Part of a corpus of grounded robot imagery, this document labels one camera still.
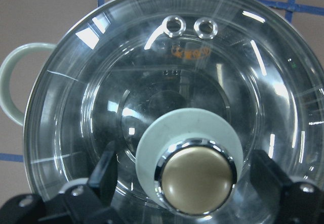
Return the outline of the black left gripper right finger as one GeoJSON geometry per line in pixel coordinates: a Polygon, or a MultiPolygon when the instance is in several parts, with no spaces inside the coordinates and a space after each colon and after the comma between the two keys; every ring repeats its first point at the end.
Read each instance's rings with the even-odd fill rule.
{"type": "Polygon", "coordinates": [[[263,150],[252,151],[250,182],[274,223],[323,223],[323,190],[289,177],[263,150]]]}

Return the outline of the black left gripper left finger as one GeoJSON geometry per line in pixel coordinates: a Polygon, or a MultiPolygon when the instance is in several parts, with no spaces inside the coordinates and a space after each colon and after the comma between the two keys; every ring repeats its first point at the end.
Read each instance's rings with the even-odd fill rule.
{"type": "Polygon", "coordinates": [[[117,185],[115,142],[109,142],[89,178],[70,181],[49,201],[21,194],[1,207],[1,223],[118,223],[111,206],[117,185]]]}

